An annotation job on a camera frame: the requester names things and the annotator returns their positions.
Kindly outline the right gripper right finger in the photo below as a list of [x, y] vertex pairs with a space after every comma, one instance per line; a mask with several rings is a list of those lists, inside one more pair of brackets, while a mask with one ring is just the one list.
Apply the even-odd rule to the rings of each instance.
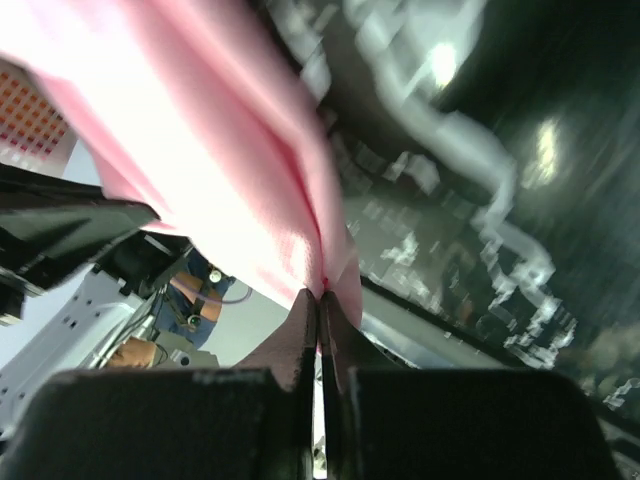
[[596, 416], [566, 378], [523, 369], [414, 369], [319, 306], [332, 479], [616, 479]]

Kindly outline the pink t shirt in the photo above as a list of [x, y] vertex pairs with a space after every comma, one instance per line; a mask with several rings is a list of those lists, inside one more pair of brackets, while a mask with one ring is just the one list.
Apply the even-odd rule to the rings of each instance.
[[93, 154], [105, 194], [282, 306], [359, 262], [315, 103], [241, 1], [5, 1], [1, 54]]

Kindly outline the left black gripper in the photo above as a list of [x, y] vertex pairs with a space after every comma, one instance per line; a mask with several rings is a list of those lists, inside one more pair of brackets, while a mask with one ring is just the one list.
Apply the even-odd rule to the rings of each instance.
[[96, 186], [1, 166], [1, 323], [20, 322], [27, 297], [158, 218], [149, 206], [110, 200]]

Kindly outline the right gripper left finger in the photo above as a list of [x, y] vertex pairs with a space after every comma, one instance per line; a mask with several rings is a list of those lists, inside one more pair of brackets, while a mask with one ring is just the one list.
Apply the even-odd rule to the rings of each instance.
[[317, 303], [232, 368], [71, 370], [31, 400], [5, 479], [309, 479]]

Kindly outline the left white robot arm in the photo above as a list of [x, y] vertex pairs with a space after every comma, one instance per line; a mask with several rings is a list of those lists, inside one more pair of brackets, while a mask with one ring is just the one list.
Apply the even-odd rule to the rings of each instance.
[[143, 204], [97, 186], [1, 168], [1, 439], [55, 373], [102, 365], [144, 329], [192, 246], [146, 231]]

